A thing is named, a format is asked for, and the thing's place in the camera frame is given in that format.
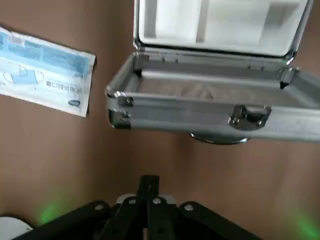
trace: white object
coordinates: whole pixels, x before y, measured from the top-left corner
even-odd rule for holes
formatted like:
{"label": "white object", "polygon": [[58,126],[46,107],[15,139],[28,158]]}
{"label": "white object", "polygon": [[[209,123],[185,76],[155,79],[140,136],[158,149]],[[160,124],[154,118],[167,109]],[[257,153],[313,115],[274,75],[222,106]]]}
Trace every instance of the white object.
{"label": "white object", "polygon": [[267,0],[211,0],[204,40],[258,45],[269,9]]}
{"label": "white object", "polygon": [[[160,46],[282,57],[290,50],[308,2],[190,1],[193,3],[186,0],[140,0],[140,40]],[[194,25],[197,25],[196,37]]]}
{"label": "white object", "polygon": [[155,35],[196,42],[201,1],[157,0]]}
{"label": "white object", "polygon": [[33,230],[25,222],[13,217],[0,217],[0,239],[12,240]]}
{"label": "white object", "polygon": [[95,58],[0,28],[0,95],[85,117]]}

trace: open case lid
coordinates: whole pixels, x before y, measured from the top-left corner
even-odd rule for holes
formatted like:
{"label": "open case lid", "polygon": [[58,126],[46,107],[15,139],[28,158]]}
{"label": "open case lid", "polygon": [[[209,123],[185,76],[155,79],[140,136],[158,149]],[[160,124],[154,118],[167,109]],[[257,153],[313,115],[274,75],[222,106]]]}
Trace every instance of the open case lid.
{"label": "open case lid", "polygon": [[139,51],[263,57],[289,64],[313,0],[135,0]]}

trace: case hinge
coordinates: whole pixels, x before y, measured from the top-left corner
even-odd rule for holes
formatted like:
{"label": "case hinge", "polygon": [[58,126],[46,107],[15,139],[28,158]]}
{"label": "case hinge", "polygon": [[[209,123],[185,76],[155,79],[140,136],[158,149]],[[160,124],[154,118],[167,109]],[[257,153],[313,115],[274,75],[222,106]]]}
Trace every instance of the case hinge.
{"label": "case hinge", "polygon": [[162,61],[164,63],[178,63],[180,54],[176,53],[158,53],[155,55],[150,55],[149,59],[154,61]]}
{"label": "case hinge", "polygon": [[133,107],[135,105],[134,98],[132,96],[120,96],[118,103],[122,107]]}

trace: green light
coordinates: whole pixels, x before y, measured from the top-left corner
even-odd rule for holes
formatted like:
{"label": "green light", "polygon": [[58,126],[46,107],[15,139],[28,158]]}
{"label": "green light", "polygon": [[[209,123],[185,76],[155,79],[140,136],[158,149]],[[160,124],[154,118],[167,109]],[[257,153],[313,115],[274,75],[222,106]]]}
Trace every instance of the green light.
{"label": "green light", "polygon": [[307,220],[305,217],[299,217],[297,220],[297,225],[307,238],[311,240],[319,239],[319,231],[310,220]]}
{"label": "green light", "polygon": [[47,224],[61,215],[61,209],[57,204],[49,205],[41,214],[39,223]]}

